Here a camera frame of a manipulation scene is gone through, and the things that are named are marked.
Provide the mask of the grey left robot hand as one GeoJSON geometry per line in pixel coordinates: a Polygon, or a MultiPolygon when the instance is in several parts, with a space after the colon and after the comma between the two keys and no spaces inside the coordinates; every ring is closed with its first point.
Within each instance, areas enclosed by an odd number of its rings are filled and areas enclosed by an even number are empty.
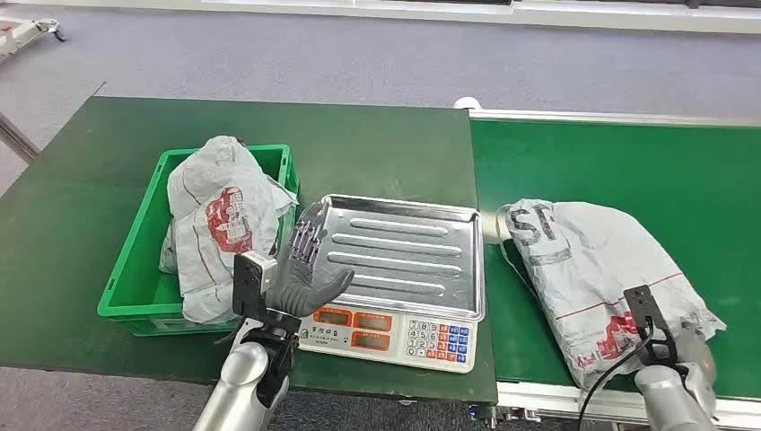
{"type": "Polygon", "coordinates": [[[325,229],[325,210],[320,201],[302,211],[290,240],[277,255],[277,276],[265,293],[266,306],[303,318],[331,303],[350,286],[354,271],[342,268],[321,283],[313,281],[315,261],[325,229]]]}

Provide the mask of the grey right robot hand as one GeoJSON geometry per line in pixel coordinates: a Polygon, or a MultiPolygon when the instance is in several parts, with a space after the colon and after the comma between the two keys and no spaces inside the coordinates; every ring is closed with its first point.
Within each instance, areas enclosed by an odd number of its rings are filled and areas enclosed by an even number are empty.
{"type": "Polygon", "coordinates": [[[678,365],[686,368],[684,385],[704,413],[712,418],[716,409],[713,385],[717,369],[704,334],[695,328],[683,329],[675,340],[678,365]]]}

